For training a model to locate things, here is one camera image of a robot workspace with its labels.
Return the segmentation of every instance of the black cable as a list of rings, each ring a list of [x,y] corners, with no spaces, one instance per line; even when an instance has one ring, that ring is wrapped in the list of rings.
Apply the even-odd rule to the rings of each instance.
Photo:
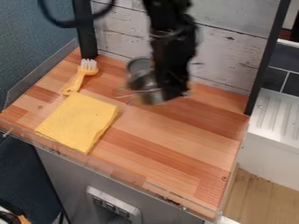
[[[113,9],[113,7],[116,3],[116,0],[111,0],[110,4],[108,6],[106,6],[106,8],[104,8],[103,10],[100,10],[97,13],[94,13],[91,15],[84,15],[84,16],[75,15],[74,20],[59,21],[56,18],[54,18],[54,16],[51,14],[49,9],[47,8],[45,1],[46,0],[38,0],[39,8],[43,12],[43,14],[47,20],[49,20],[52,24],[54,24],[58,27],[61,27],[61,28],[77,28],[77,27],[84,26],[86,23],[88,23],[90,21],[94,21],[97,18],[102,18]]]

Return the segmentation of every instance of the wood grain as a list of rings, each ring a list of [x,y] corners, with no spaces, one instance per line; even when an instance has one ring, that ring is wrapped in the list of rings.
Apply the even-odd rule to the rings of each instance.
[[[244,224],[296,224],[298,211],[298,191],[239,169],[224,215]]]
[[[197,85],[187,99],[129,106],[128,99],[115,99],[115,89],[125,82],[125,64],[98,61],[100,74],[87,77],[80,92],[117,105],[121,113],[90,155],[33,132],[65,100],[60,89],[76,73],[78,49],[0,114],[1,129],[13,125],[12,134],[26,142],[215,219],[247,128],[247,98]]]
[[[299,192],[274,185],[271,192],[267,224],[299,223]]]
[[[94,1],[108,3],[108,0]],[[231,0],[226,2],[193,0],[192,2],[191,14],[198,23],[264,38],[267,38],[271,31],[279,4],[278,0]],[[141,0],[121,0],[116,5],[134,11],[144,11]]]
[[[238,170],[237,177],[233,183],[233,191],[230,194],[224,210],[224,214],[227,218],[240,221],[249,179],[250,173],[241,169]]]

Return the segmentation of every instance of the black pole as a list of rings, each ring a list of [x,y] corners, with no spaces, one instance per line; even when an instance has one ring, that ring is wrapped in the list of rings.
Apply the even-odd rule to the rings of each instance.
[[[245,110],[245,114],[250,116],[254,111],[254,105],[257,101],[257,98],[259,96],[259,93],[261,91],[261,87],[265,78],[265,73],[268,69],[268,65],[270,63],[272,54],[274,52],[277,39],[280,37],[282,25],[284,22],[284,19],[288,13],[290,0],[281,0],[278,10],[275,16],[275,21],[272,27],[272,31],[270,32],[270,36],[266,45],[266,49],[264,52],[264,55],[261,60],[259,71],[256,75],[254,86],[251,91],[251,94],[249,96],[247,108]]]
[[[92,14],[91,2],[88,0],[73,0],[75,17]],[[82,59],[95,59],[98,56],[98,46],[94,32],[94,22],[77,28]]]
[[[297,13],[297,17],[292,29],[290,41],[299,42],[299,13]]]

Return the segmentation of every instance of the black frame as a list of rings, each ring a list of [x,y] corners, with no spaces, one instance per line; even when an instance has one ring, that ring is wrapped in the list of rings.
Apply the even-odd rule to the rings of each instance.
[[[250,116],[254,112],[254,105],[261,91],[261,87],[265,78],[266,71],[268,69],[268,65],[270,64],[272,54],[274,53],[275,50],[277,39],[280,37],[282,25],[285,17],[287,16],[289,5],[290,5],[290,0],[281,0],[278,6],[272,31],[270,32],[266,49],[261,60],[260,68],[256,75],[254,86],[253,89],[251,90],[251,94],[249,96],[249,100],[245,110],[245,114],[248,116]]]

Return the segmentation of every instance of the wooden tabletop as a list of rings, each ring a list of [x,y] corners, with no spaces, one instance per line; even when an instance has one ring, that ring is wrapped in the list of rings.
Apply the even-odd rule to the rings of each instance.
[[[79,50],[0,114],[0,127],[215,219],[247,129],[247,98],[197,85],[190,98],[159,106],[127,105],[128,99],[115,99],[115,89],[125,82],[125,63],[106,57],[98,61],[101,73],[86,77],[80,92],[117,105],[121,115],[89,156],[33,132],[65,100],[60,90],[77,71]]]

